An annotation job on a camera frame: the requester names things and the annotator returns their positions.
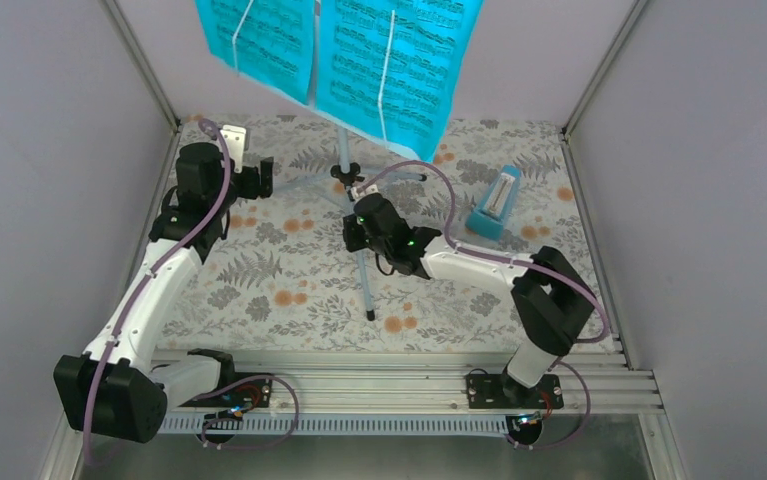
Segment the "blue metronome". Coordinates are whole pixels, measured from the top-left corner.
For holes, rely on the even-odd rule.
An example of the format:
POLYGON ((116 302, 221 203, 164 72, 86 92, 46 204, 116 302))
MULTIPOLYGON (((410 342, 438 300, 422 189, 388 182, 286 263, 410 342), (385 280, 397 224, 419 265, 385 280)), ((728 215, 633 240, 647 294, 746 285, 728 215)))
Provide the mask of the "blue metronome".
POLYGON ((505 230, 520 190, 521 171, 506 165, 472 209, 465 226, 483 238, 499 240, 505 230))

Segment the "blue sheet music pages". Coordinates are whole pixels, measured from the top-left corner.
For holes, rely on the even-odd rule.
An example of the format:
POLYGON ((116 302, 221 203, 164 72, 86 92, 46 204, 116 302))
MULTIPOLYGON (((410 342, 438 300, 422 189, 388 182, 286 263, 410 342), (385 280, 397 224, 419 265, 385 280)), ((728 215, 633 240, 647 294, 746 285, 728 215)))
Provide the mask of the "blue sheet music pages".
POLYGON ((447 128, 480 1, 198 1, 231 71, 410 160, 447 128))

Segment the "light blue music stand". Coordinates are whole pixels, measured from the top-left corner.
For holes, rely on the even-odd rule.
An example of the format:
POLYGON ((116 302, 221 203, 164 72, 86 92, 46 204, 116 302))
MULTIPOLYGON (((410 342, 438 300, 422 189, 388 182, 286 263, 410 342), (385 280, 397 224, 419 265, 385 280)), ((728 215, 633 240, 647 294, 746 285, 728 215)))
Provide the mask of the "light blue music stand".
MULTIPOLYGON (((354 204, 364 194, 369 193, 371 187, 363 187, 363 184, 366 181, 366 175, 363 174, 358 163, 351 161, 348 131, 344 127, 337 128, 336 152, 338 159, 330 170, 317 175, 297 178, 291 182, 277 186, 274 189, 274 194, 288 193, 293 190, 314 186, 317 182, 323 182, 327 179, 335 179, 344 189, 344 200, 336 201, 335 205, 337 207, 342 207, 346 215, 353 214, 354 204)), ((363 294, 366 319, 374 321, 376 319, 375 304, 368 280, 365 257, 361 251, 356 252, 356 263, 363 294)))

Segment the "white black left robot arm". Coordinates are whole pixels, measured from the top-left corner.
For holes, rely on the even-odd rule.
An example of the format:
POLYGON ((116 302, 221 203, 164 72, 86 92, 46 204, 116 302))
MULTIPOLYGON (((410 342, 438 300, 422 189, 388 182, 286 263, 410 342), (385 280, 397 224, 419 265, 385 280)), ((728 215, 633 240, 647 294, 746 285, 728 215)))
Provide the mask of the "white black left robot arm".
POLYGON ((177 183, 162 199, 143 263, 112 317, 78 356, 64 355, 53 379, 70 427, 146 443, 166 413, 203 396, 214 405, 237 391, 230 354, 194 349, 154 368, 152 356, 178 296, 227 237, 238 199, 273 193, 274 160, 242 166, 209 142, 181 148, 177 183))

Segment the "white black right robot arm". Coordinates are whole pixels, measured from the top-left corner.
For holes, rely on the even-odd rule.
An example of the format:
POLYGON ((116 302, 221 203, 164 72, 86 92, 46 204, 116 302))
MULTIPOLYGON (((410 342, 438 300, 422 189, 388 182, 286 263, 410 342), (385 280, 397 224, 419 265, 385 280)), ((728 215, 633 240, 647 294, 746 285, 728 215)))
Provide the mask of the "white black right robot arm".
POLYGON ((552 247, 530 256, 504 257, 456 243, 438 229, 409 225, 379 193, 360 198, 342 224, 348 251, 369 250, 394 273, 455 281, 510 296, 525 332, 500 382, 503 399, 514 407, 524 407, 537 397, 539 381, 580 342, 597 306, 589 287, 552 247))

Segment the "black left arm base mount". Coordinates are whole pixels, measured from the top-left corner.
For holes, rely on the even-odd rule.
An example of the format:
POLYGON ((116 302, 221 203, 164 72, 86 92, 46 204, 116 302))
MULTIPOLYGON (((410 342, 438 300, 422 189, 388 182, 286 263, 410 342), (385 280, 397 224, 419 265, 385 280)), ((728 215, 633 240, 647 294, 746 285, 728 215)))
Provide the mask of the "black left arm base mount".
POLYGON ((250 409, 269 406, 273 378, 270 374, 241 372, 221 383, 208 394, 202 394, 181 405, 181 408, 250 409))

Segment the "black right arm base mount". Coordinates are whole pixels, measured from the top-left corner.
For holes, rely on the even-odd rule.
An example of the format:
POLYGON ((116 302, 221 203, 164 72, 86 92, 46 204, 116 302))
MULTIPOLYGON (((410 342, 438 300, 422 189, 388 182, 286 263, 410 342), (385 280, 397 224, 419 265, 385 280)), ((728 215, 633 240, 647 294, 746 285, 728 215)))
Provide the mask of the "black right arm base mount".
POLYGON ((465 390, 471 409, 562 409, 564 400, 559 377, 545 374, 535 387, 525 387, 506 374, 475 369, 465 376, 465 390))

